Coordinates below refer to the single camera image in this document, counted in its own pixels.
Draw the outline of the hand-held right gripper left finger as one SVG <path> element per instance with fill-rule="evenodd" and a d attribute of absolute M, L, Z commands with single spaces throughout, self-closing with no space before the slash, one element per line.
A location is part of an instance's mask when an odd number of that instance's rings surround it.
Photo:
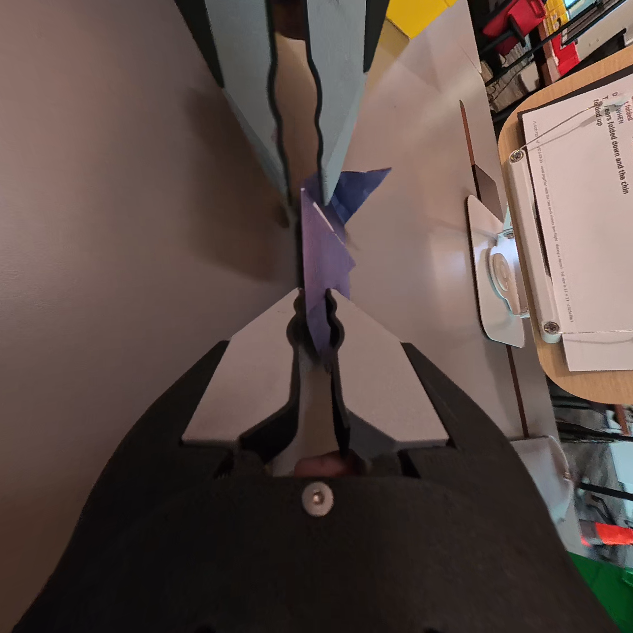
<path fill-rule="evenodd" d="M 302 306 L 303 293 L 293 289 L 214 348 L 219 357 L 184 444 L 249 451 L 265 464 L 290 446 L 298 430 Z"/>

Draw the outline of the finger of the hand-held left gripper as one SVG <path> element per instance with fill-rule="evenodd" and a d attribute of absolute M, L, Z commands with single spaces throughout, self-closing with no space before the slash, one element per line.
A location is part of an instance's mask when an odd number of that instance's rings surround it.
<path fill-rule="evenodd" d="M 223 91 L 293 224 L 289 165 L 275 97 L 279 69 L 271 1 L 205 1 Z"/>
<path fill-rule="evenodd" d="M 366 1 L 307 1 L 308 61 L 317 87 L 316 127 L 321 198 L 334 195 L 347 154 L 367 72 Z"/>

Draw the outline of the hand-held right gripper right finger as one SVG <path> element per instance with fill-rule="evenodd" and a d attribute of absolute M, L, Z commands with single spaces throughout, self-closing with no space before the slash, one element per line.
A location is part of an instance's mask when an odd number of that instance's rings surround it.
<path fill-rule="evenodd" d="M 403 342 L 336 289 L 325 305 L 341 456 L 356 468 L 391 468 L 404 451 L 445 447 L 449 434 Z"/>

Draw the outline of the purple paper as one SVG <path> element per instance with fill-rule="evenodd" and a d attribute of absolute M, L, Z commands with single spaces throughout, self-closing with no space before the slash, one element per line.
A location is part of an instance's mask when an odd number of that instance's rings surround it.
<path fill-rule="evenodd" d="M 355 261 L 346 246 L 346 224 L 390 174 L 391 168 L 343 171 L 329 203 L 321 198 L 318 175 L 301 184 L 301 234 L 306 323 L 325 365 L 334 355 L 326 294 L 334 289 L 350 297 L 349 275 Z"/>

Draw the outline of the white plastic panel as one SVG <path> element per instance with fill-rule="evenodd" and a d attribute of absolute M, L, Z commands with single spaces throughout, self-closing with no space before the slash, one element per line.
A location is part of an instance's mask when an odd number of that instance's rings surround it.
<path fill-rule="evenodd" d="M 574 481 L 561 443 L 546 435 L 510 441 L 529 472 L 555 525 L 565 520 L 574 496 Z"/>

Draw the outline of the dark storage rack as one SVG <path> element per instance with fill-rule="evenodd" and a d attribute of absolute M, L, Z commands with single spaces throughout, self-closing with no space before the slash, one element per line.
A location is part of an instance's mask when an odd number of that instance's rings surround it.
<path fill-rule="evenodd" d="M 546 18 L 525 38 L 488 47 L 484 19 L 502 1 L 469 1 L 493 122 L 532 93 L 632 45 L 631 1 L 544 1 Z"/>

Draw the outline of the wooden board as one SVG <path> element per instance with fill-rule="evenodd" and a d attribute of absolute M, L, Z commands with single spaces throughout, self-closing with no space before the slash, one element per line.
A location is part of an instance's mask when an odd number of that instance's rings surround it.
<path fill-rule="evenodd" d="M 532 94 L 524 103 L 517 106 L 504 123 L 497 143 L 506 186 L 509 187 L 509 178 L 505 163 L 524 140 L 518 121 L 519 113 L 544 106 L 573 92 L 584 91 L 590 84 L 601 82 L 610 75 L 631 73 L 632 48 L 628 47 L 577 73 L 566 75 L 558 82 Z M 531 318 L 531 323 L 529 337 L 535 343 L 543 372 L 554 383 L 585 400 L 611 405 L 632 404 L 632 371 L 570 372 L 566 367 L 562 345 L 545 343 L 534 318 Z"/>

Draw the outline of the red bin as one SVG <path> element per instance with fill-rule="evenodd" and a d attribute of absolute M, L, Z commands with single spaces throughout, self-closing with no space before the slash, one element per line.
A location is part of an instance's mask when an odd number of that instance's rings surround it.
<path fill-rule="evenodd" d="M 484 19 L 481 32 L 488 47 L 507 42 L 525 43 L 525 38 L 546 18 L 544 1 L 503 1 Z"/>

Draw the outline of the printed instruction sheet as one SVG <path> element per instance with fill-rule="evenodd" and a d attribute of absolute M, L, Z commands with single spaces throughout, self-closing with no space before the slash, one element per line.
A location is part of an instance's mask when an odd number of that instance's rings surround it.
<path fill-rule="evenodd" d="M 566 364 L 632 369 L 632 72 L 520 116 Z"/>

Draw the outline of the orange-red strip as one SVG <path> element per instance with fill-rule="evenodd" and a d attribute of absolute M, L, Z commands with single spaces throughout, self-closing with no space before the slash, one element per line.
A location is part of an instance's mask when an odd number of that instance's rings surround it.
<path fill-rule="evenodd" d="M 579 527 L 581 542 L 586 547 L 631 546 L 633 542 L 631 528 L 590 520 L 580 520 Z"/>

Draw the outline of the green bin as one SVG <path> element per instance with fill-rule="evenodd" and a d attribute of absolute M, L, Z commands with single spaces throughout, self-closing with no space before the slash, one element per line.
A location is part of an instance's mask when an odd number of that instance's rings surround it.
<path fill-rule="evenodd" d="M 632 569 L 568 553 L 621 632 L 632 632 Z"/>

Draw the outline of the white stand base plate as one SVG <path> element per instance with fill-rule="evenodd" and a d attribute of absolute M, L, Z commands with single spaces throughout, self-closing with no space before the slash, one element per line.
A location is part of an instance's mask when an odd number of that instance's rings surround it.
<path fill-rule="evenodd" d="M 492 341 L 522 349 L 529 313 L 515 232 L 476 196 L 468 196 L 466 210 L 482 330 Z"/>

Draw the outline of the white stand bracket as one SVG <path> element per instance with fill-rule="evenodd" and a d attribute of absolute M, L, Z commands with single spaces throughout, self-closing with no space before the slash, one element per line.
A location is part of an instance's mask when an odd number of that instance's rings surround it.
<path fill-rule="evenodd" d="M 511 222 L 517 234 L 520 267 L 530 305 L 530 319 L 544 343 L 557 344 L 562 340 L 563 330 L 526 148 L 514 150 L 503 167 Z"/>

